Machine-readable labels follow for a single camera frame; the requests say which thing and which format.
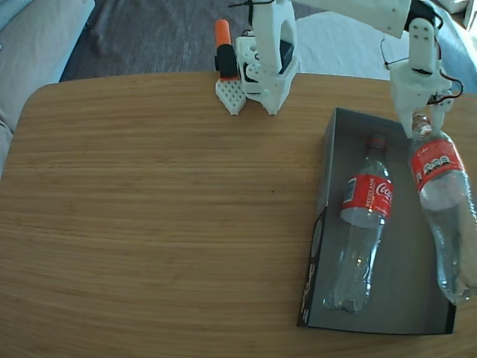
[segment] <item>plastic bottle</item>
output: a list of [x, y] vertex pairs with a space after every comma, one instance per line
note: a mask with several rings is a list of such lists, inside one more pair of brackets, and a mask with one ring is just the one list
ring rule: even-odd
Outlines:
[[373, 136], [363, 169], [348, 180], [341, 218], [350, 226], [338, 276], [325, 298], [331, 310], [356, 313], [370, 296], [371, 276], [382, 229], [391, 214], [393, 184], [385, 162], [386, 141]]
[[437, 281], [453, 304], [477, 293], [477, 217], [470, 181], [452, 139], [416, 115], [410, 167], [435, 239]]

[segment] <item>orange handle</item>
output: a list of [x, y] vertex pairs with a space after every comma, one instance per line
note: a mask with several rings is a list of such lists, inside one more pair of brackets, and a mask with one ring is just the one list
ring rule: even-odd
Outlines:
[[217, 20], [215, 22], [215, 44], [217, 48], [221, 45], [232, 45], [230, 27], [227, 20]]

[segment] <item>wooden table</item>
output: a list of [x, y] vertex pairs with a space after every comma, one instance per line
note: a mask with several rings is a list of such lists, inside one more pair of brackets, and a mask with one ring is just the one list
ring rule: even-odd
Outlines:
[[[231, 117], [215, 80], [33, 95], [0, 184], [0, 357], [475, 357], [477, 300], [452, 336], [296, 328], [323, 130], [337, 106], [395, 118], [388, 83], [299, 75], [278, 116]], [[476, 113], [445, 127], [474, 180]]]

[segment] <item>box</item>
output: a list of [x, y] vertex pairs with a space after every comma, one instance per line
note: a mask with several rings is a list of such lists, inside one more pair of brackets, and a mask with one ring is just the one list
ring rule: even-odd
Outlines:
[[[373, 134], [388, 141], [394, 179], [392, 214], [382, 233], [370, 300], [358, 313], [328, 310], [349, 225], [340, 219], [347, 180], [358, 172]], [[323, 177], [298, 325], [386, 334], [452, 333], [455, 307], [437, 284], [434, 239], [408, 169], [409, 140], [400, 123], [337, 109], [323, 139]]]

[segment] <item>bottle label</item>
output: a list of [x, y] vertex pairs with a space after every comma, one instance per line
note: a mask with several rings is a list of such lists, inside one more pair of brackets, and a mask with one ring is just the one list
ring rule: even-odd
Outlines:
[[387, 218], [391, 214], [393, 190], [393, 184], [387, 179], [369, 174], [356, 175], [348, 180], [342, 209], [363, 207]]
[[453, 142], [436, 139], [419, 148], [411, 158], [411, 170], [419, 191], [428, 181], [449, 170], [464, 170]]

